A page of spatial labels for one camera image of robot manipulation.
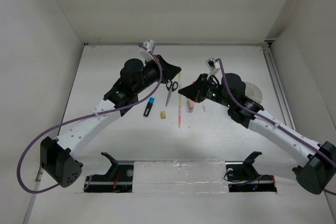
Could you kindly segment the slim yellow highlighter pen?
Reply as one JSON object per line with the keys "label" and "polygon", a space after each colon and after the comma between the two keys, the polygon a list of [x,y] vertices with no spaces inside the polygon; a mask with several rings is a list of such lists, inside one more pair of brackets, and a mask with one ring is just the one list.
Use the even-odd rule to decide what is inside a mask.
{"label": "slim yellow highlighter pen", "polygon": [[[178,74],[178,90],[180,91],[180,89],[181,89],[181,87],[182,87],[182,72],[180,72],[179,74]],[[179,109],[181,108],[181,106],[182,106],[182,95],[179,93],[179,95],[178,95],[178,107],[179,107]]]}

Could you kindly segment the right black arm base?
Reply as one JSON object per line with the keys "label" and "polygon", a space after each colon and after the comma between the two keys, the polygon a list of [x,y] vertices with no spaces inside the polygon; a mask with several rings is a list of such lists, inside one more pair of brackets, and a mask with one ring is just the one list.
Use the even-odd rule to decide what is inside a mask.
{"label": "right black arm base", "polygon": [[243,161],[225,162],[223,180],[228,182],[230,193],[277,192],[273,175],[261,175],[253,167],[256,158],[261,154],[262,152],[252,152]]}

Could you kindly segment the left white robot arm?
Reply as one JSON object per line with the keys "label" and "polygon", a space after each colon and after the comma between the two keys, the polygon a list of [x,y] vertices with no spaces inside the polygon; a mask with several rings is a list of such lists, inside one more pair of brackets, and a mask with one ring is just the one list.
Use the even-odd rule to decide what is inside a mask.
{"label": "left white robot arm", "polygon": [[95,107],[93,117],[83,119],[69,131],[55,139],[46,137],[40,144],[42,168],[65,188],[73,184],[82,172],[77,160],[80,152],[109,124],[124,116],[138,95],[153,83],[166,84],[181,68],[167,63],[162,56],[143,62],[129,59],[120,70],[120,77]]}

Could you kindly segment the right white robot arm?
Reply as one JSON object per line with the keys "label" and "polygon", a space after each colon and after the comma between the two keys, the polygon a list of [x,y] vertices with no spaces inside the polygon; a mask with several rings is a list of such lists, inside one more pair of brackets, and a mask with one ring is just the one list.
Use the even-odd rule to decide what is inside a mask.
{"label": "right white robot arm", "polygon": [[238,186],[263,176],[279,176],[297,181],[312,194],[322,193],[335,175],[335,146],[330,142],[320,144],[298,134],[250,99],[245,91],[245,83],[234,73],[225,74],[222,81],[204,73],[179,90],[180,95],[195,103],[209,99],[227,107],[233,121],[265,137],[291,157],[279,163],[270,162],[261,160],[262,153],[254,151],[243,161],[226,165],[228,181]]}

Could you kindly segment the slim red highlighter pen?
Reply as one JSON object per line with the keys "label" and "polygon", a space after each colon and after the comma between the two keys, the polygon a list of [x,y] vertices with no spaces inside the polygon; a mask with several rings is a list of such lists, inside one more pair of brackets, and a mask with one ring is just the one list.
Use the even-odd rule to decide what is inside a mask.
{"label": "slim red highlighter pen", "polygon": [[178,110],[178,112],[179,112],[179,114],[178,114],[178,126],[179,126],[179,128],[180,128],[180,127],[181,127],[181,122],[182,122],[182,108],[181,108],[181,103],[179,103],[178,107],[179,107],[179,110]]}

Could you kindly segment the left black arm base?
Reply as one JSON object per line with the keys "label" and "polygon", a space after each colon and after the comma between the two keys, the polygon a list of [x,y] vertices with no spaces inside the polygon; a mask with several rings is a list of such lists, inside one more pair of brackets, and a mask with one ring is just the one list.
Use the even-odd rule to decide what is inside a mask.
{"label": "left black arm base", "polygon": [[86,177],[85,193],[131,193],[133,186],[134,161],[118,161],[106,152],[101,153],[110,162],[105,174]]}

